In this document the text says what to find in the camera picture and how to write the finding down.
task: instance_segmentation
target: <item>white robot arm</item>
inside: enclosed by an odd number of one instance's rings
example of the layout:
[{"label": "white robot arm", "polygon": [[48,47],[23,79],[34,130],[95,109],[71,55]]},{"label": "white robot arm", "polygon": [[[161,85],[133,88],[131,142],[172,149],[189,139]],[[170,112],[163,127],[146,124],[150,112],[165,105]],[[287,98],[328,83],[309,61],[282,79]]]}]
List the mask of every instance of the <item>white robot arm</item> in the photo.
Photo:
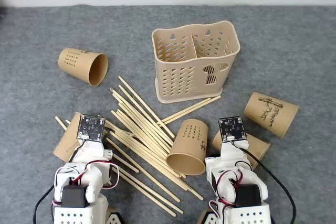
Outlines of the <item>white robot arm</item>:
[{"label": "white robot arm", "polygon": [[267,186],[252,171],[246,154],[239,149],[248,149],[248,142],[239,140],[232,144],[235,137],[227,135],[220,157],[205,159],[207,180],[216,195],[216,200],[209,202],[216,223],[270,224],[269,206],[264,202],[268,198]]},{"label": "white robot arm", "polygon": [[117,182],[111,185],[110,166],[115,166],[118,171],[119,168],[110,161],[112,150],[105,150],[101,141],[104,119],[100,121],[101,118],[87,115],[81,115],[81,118],[78,130],[81,145],[69,163],[55,173],[52,202],[55,224],[105,224],[108,201],[100,190],[114,188],[119,180],[118,173]]}]

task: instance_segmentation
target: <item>floor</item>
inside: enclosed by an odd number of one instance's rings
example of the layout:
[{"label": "floor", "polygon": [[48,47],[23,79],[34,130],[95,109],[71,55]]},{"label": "floor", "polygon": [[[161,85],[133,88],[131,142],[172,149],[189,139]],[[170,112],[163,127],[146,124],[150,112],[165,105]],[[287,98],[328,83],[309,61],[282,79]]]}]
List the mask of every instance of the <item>floor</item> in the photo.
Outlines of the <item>floor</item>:
[{"label": "floor", "polygon": [[[117,103],[109,88],[123,76],[161,117],[196,101],[161,104],[155,95],[151,32],[193,23],[230,20],[241,44],[222,98],[169,125],[177,133],[187,118],[209,126],[209,143],[217,119],[243,113],[258,91],[298,104],[299,112],[283,139],[248,119],[247,132],[271,143],[263,162],[288,187],[298,210],[296,223],[333,223],[336,218],[334,150],[336,7],[284,6],[69,6],[0,10],[0,222],[31,223],[36,201],[53,183],[62,161],[52,151],[63,130],[54,119],[75,111],[110,113]],[[57,58],[65,47],[104,52],[109,71],[91,87],[60,71]],[[208,148],[208,155],[214,149]],[[182,191],[147,163],[131,155],[181,198],[184,214],[171,217],[125,181],[104,192],[125,223],[195,223],[214,199],[205,174],[186,181],[205,200]],[[276,223],[289,223],[291,207],[281,188],[260,167]],[[143,174],[137,177],[168,197]],[[52,223],[51,195],[38,209],[38,223]]]}]

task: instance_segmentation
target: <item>white wire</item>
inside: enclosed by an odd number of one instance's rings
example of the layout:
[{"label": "white wire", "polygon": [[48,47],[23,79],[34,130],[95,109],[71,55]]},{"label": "white wire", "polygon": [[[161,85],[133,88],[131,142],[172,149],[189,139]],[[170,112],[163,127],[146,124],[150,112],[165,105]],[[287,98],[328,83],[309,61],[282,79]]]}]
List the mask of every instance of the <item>white wire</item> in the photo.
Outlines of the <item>white wire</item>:
[{"label": "white wire", "polygon": [[218,213],[218,211],[216,211],[215,209],[212,208],[211,203],[213,203],[213,202],[215,202],[215,201],[214,200],[210,200],[209,201],[209,207],[214,212],[214,214],[216,215],[217,219],[219,220],[219,213]]},{"label": "white wire", "polygon": [[76,173],[79,174],[79,171],[77,171],[76,169],[74,169],[73,167],[70,167],[70,166],[62,166],[62,167],[58,168],[58,169],[56,170],[56,172],[55,172],[55,177],[54,177],[54,187],[55,187],[55,188],[56,188],[56,179],[57,179],[57,175],[58,175],[59,171],[62,170],[62,169],[69,169],[69,170],[72,170],[72,171],[74,171],[74,172],[76,172]]},{"label": "white wire", "polygon": [[119,174],[119,166],[116,165],[115,163],[107,163],[107,162],[101,162],[101,161],[93,161],[92,163],[90,163],[90,165],[92,165],[92,164],[94,164],[94,163],[109,164],[109,165],[114,166],[114,167],[117,169],[117,174],[118,174],[118,176],[117,176],[117,182],[115,183],[115,185],[112,186],[112,187],[108,187],[108,188],[104,188],[104,187],[103,187],[102,189],[109,190],[109,189],[113,189],[113,188],[115,188],[115,187],[117,186],[117,184],[119,183],[119,177],[120,177],[120,174]]},{"label": "white wire", "polygon": [[115,188],[115,187],[117,186],[117,184],[119,183],[119,177],[120,177],[120,174],[119,174],[119,166],[116,165],[116,164],[114,164],[114,163],[110,163],[110,165],[114,166],[114,167],[117,169],[117,174],[118,174],[118,176],[117,176],[117,181],[116,181],[116,183],[115,183],[114,186],[112,186],[112,187],[108,187],[108,188],[103,188],[103,189],[106,189],[106,190]]}]

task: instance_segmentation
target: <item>beige plastic basket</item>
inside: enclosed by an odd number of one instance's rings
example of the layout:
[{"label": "beige plastic basket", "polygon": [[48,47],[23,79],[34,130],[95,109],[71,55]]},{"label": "beige plastic basket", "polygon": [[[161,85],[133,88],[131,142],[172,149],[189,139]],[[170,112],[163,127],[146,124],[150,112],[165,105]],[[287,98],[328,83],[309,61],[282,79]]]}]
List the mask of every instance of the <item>beige plastic basket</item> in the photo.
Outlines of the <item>beige plastic basket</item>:
[{"label": "beige plastic basket", "polygon": [[152,41],[156,95],[163,103],[221,94],[240,50],[235,28],[228,21],[156,29]]}]

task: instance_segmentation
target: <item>paper cup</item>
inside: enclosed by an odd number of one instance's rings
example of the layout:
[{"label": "paper cup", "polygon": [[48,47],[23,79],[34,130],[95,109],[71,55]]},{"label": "paper cup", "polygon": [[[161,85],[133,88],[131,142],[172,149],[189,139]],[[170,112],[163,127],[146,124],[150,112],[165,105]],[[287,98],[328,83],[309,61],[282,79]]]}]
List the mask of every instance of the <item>paper cup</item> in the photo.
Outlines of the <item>paper cup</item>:
[{"label": "paper cup", "polygon": [[58,66],[72,76],[97,86],[105,78],[108,59],[104,54],[65,48],[58,57]]},{"label": "paper cup", "polygon": [[[258,160],[261,160],[266,154],[268,148],[270,147],[269,143],[265,143],[264,141],[247,134],[247,142],[248,142],[248,151],[251,152]],[[212,145],[220,152],[222,148],[222,136],[221,132],[218,131],[212,140]],[[252,168],[256,168],[258,163],[247,155],[247,159],[250,161]]]},{"label": "paper cup", "polygon": [[77,140],[77,131],[80,121],[80,113],[75,112],[75,116],[72,118],[71,123],[67,127],[67,130],[63,134],[61,140],[56,146],[53,154],[63,160],[69,162],[73,152],[80,145]]},{"label": "paper cup", "polygon": [[208,127],[202,121],[196,119],[183,121],[166,158],[169,167],[186,175],[204,173],[207,136]]},{"label": "paper cup", "polygon": [[244,115],[282,138],[296,115],[299,106],[254,92]]}]

